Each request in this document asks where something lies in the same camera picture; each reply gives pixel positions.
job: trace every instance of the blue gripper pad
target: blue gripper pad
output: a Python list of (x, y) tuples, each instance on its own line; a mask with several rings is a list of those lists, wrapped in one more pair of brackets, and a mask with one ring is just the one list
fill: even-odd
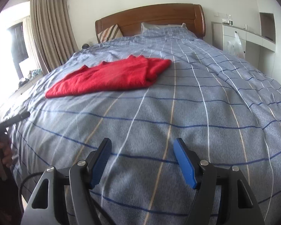
[(181, 168), (185, 182), (193, 189), (197, 186), (195, 169), (187, 155), (188, 148), (181, 138), (174, 141), (174, 153)]
[(99, 184), (101, 177), (103, 175), (105, 166), (107, 164), (107, 161), (109, 159), (111, 153), (111, 141), (110, 139), (107, 140), (105, 146), (101, 150), (100, 155), (98, 156), (98, 159), (93, 167), (93, 172), (92, 172), (92, 181), (91, 181), (91, 186), (94, 188), (97, 184)]

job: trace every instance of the human hand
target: human hand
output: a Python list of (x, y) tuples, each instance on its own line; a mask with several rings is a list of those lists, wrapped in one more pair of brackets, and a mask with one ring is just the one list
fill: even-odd
[(2, 163), (3, 165), (6, 165), (9, 168), (13, 163), (12, 151), (10, 148), (11, 140), (7, 135), (3, 136), (1, 140), (2, 142), (0, 142), (0, 149), (2, 149), (4, 153), (4, 158), (2, 159)]

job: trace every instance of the red sweater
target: red sweater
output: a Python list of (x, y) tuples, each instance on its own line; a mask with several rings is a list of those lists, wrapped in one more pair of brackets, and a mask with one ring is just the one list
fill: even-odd
[(54, 84), (46, 92), (46, 98), (149, 87), (170, 64), (169, 59), (130, 55), (127, 59), (103, 61), (91, 68), (84, 65)]

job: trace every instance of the curtain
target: curtain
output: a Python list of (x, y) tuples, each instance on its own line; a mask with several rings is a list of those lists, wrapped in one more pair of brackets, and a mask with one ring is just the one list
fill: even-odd
[(78, 51), (66, 0), (30, 0), (33, 35), (48, 71), (65, 64)]
[(23, 18), (23, 36), (29, 58), (31, 58), (32, 61), (35, 62), (36, 69), (41, 68), (43, 74), (46, 75), (48, 73), (48, 69), (36, 46), (30, 16)]

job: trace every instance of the bed sheet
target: bed sheet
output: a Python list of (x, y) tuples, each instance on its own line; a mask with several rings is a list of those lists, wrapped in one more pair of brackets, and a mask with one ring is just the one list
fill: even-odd
[[(45, 98), (46, 90), (82, 65), (129, 55), (171, 59), (172, 64), (146, 89)], [(240, 167), (266, 224), (281, 216), (281, 85), (184, 28), (148, 30), (81, 50), (39, 80), (5, 118), (23, 107), (31, 116), (8, 131), (17, 184), (48, 166), (73, 165), (108, 137), (111, 157), (92, 197), (116, 224), (183, 224), (194, 191), (173, 152), (180, 137), (201, 159)], [(37, 181), (25, 184), (27, 200)], [(215, 205), (211, 224), (217, 210)]]

